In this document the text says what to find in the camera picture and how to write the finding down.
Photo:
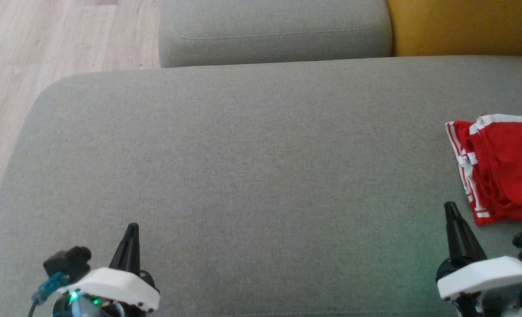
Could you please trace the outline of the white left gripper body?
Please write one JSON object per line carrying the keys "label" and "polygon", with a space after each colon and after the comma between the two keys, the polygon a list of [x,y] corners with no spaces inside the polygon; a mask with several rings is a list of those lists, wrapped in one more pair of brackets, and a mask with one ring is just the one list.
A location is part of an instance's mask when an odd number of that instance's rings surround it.
{"label": "white left gripper body", "polygon": [[139,276],[118,269],[99,268],[90,271],[78,282],[58,289],[65,294],[79,290],[80,293],[112,299],[145,312],[156,311],[160,293]]}

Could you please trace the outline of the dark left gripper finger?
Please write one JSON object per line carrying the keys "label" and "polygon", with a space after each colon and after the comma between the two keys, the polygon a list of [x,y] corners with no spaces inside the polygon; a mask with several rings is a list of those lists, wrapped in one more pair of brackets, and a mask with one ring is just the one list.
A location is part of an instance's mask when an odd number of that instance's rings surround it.
{"label": "dark left gripper finger", "polygon": [[128,224],[108,267],[132,274],[141,273],[138,223],[132,222]]}

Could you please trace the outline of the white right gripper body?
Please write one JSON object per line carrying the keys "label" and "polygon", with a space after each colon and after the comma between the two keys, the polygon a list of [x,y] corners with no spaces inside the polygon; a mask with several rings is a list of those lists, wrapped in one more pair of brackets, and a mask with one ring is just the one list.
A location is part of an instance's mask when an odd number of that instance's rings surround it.
{"label": "white right gripper body", "polygon": [[437,282],[442,299],[454,300],[473,294],[522,283],[522,261],[502,256],[467,265]]}

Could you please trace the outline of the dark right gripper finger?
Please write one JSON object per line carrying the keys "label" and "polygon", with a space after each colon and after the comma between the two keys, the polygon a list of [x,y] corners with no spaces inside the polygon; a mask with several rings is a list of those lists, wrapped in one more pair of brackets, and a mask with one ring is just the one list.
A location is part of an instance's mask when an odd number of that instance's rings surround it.
{"label": "dark right gripper finger", "polygon": [[456,203],[444,203],[449,261],[452,265],[470,265],[488,259],[474,232],[462,217]]}

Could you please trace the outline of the red shorts white stripe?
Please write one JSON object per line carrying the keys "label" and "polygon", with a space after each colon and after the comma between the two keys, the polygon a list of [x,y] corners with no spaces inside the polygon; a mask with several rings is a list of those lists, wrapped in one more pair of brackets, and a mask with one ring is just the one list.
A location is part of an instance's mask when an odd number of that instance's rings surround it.
{"label": "red shorts white stripe", "polygon": [[470,127],[482,192],[492,210],[522,213],[522,116],[488,114]]}

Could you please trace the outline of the red white sports jersey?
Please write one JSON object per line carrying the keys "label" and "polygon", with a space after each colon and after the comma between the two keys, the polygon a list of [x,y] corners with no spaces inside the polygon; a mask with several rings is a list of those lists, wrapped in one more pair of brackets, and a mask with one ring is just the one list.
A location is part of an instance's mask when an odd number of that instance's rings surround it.
{"label": "red white sports jersey", "polygon": [[492,210],[488,196],[482,192],[481,181],[478,178],[478,162],[470,142],[470,127],[475,122],[449,121],[445,124],[474,222],[476,225],[490,225],[505,220],[522,222],[522,213],[516,218]]}

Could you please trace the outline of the grey sofa seat cushion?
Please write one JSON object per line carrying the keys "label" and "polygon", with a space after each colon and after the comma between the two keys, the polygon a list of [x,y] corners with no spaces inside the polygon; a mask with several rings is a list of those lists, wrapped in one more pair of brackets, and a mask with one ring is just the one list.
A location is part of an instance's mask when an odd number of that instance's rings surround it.
{"label": "grey sofa seat cushion", "polygon": [[0,187],[0,317],[43,261],[109,265],[140,226],[150,317],[456,317],[443,204],[473,219],[444,129],[522,116],[522,58],[431,56],[67,77]]}

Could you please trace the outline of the yellow sofa cushion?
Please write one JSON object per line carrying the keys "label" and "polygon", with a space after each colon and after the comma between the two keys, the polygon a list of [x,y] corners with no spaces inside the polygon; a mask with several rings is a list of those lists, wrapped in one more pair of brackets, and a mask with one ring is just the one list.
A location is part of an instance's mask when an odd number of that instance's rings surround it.
{"label": "yellow sofa cushion", "polygon": [[394,55],[522,56],[522,0],[386,0]]}

